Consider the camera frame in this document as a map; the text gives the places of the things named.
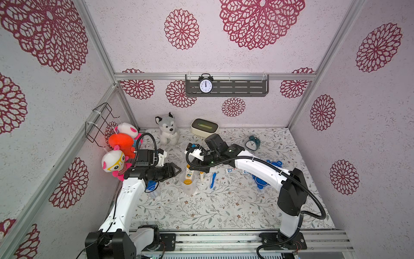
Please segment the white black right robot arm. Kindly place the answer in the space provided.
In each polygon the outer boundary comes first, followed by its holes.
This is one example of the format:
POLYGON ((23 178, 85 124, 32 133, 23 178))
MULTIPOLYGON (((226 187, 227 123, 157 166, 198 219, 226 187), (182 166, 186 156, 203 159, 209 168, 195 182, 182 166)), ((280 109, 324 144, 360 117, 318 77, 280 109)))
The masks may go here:
POLYGON ((268 238, 268 244, 282 249, 293 245, 303 223, 301 211, 308 197, 305 187, 296 184, 306 183, 303 173, 298 169, 289 171, 277 167, 237 144, 229 146, 218 134, 207 137, 205 142, 207 150, 199 144, 187 145, 184 153, 190 168, 208 173, 211 167, 224 164, 264 180, 279 193, 277 206, 282 214, 279 230, 274 236, 276 239, 270 241, 268 238))

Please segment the clear plastic cup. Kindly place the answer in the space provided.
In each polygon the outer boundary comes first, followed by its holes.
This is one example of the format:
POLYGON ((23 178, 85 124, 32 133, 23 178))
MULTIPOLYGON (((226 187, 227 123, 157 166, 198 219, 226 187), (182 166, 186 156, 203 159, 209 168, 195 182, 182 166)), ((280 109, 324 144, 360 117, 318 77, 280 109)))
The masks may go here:
POLYGON ((185 173, 180 176, 180 184, 181 184, 182 191, 187 195, 195 194, 196 191, 197 191, 197 187, 196 187, 197 176, 196 176, 196 174, 194 173, 193 183, 191 185, 185 185, 183 183, 183 181, 185 180, 184 175, 185 175, 185 173))

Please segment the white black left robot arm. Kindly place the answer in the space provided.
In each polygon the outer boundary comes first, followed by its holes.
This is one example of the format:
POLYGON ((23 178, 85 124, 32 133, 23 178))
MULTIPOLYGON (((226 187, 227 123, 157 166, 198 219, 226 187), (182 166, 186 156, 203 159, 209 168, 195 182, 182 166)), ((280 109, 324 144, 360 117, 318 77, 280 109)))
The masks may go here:
POLYGON ((122 187, 108 217, 96 232, 85 240, 88 259, 137 259, 145 249, 156 250, 161 245, 157 225, 143 225, 130 233, 134 206, 146 192, 150 181, 163 182, 181 172, 179 166, 167 163, 168 153, 162 149, 138 150, 134 158, 121 150, 110 151, 102 159, 102 168, 121 180, 122 187))

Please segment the clear plastic kit container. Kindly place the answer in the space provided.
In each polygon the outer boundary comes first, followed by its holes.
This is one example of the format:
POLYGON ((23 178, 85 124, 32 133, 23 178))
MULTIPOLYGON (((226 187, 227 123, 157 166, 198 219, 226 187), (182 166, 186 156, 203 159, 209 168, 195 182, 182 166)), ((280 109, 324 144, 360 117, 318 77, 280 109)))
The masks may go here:
POLYGON ((155 199, 155 198, 159 197, 159 196, 161 195, 161 188, 160 188, 160 185, 158 186, 158 188, 157 188, 155 191, 153 191, 153 192, 151 192, 151 193, 148 193, 148 195, 149 195, 150 197, 152 197, 153 199, 155 199))

